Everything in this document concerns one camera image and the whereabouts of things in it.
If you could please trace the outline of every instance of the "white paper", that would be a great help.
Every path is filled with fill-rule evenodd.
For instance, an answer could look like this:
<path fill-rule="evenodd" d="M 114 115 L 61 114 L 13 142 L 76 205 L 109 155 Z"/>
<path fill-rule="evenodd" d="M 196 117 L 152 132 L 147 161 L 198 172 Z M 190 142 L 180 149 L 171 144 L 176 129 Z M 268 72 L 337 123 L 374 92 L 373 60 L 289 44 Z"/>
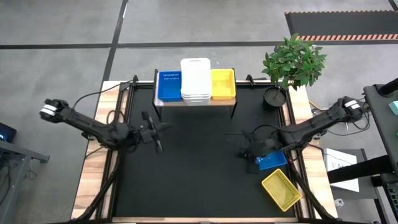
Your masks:
<path fill-rule="evenodd" d="M 356 164 L 356 156 L 332 149 L 325 149 L 325 164 L 327 171 L 335 170 L 340 167 Z M 330 185 L 334 187 L 340 187 L 342 189 L 359 192 L 358 179 L 346 180 Z"/>

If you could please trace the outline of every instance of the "blue basket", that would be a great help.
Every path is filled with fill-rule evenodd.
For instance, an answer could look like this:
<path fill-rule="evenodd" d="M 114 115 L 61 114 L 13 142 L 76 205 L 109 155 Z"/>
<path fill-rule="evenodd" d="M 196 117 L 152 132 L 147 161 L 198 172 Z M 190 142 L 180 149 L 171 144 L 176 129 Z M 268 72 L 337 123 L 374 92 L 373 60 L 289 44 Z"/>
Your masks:
<path fill-rule="evenodd" d="M 277 166 L 285 165 L 286 158 L 283 152 L 273 152 L 266 157 L 258 157 L 256 164 L 259 164 L 259 170 L 270 169 Z"/>
<path fill-rule="evenodd" d="M 159 72 L 157 98 L 163 102 L 181 101 L 181 71 Z"/>

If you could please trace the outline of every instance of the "potted plant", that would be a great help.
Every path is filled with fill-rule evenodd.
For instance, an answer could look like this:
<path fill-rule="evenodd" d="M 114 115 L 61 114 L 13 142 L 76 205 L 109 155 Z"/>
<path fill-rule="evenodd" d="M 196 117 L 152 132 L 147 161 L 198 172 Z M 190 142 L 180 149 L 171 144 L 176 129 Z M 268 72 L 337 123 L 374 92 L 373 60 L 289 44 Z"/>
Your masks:
<path fill-rule="evenodd" d="M 286 93 L 291 86 L 294 90 L 302 85 L 312 86 L 324 66 L 326 55 L 319 51 L 322 47 L 313 45 L 313 42 L 304 42 L 297 39 L 298 34 L 294 34 L 290 40 L 284 38 L 284 43 L 276 45 L 274 52 L 268 55 L 263 61 L 266 67 L 262 73 L 270 76 L 271 82 L 277 86 L 268 88 L 264 92 L 264 105 L 279 107 L 286 102 Z"/>

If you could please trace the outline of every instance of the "black plant pot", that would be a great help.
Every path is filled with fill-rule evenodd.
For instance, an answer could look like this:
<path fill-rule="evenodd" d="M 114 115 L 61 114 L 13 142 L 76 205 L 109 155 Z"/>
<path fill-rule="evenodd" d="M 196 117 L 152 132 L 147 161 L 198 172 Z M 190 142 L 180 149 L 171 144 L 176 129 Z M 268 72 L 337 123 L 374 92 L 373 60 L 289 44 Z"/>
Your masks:
<path fill-rule="evenodd" d="M 265 108 L 278 108 L 286 103 L 286 91 L 278 87 L 270 87 L 262 96 L 262 105 Z"/>

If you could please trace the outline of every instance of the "black floor mat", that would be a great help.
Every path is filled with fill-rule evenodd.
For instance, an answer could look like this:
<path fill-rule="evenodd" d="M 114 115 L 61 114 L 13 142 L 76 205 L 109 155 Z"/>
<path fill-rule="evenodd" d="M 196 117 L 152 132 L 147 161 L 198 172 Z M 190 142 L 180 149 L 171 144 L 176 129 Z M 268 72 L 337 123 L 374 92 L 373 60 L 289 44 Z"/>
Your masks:
<path fill-rule="evenodd" d="M 114 216 L 294 217 L 293 208 L 282 212 L 261 186 L 276 168 L 247 174 L 246 161 L 235 156 L 244 138 L 225 135 L 260 124 L 279 126 L 278 111 L 262 107 L 266 88 L 238 88 L 233 119 L 225 106 L 163 108 L 163 122 L 173 125 L 160 136 L 165 151 L 158 155 L 149 143 L 126 154 Z M 152 90 L 135 92 L 133 125 L 144 124 L 143 110 L 156 119 L 151 101 Z M 272 131 L 264 127 L 256 133 L 266 138 Z M 278 168 L 287 173 L 287 166 Z"/>
<path fill-rule="evenodd" d="M 398 34 L 395 11 L 289 12 L 286 19 L 304 40 L 326 40 L 328 35 L 328 40 L 386 40 Z"/>

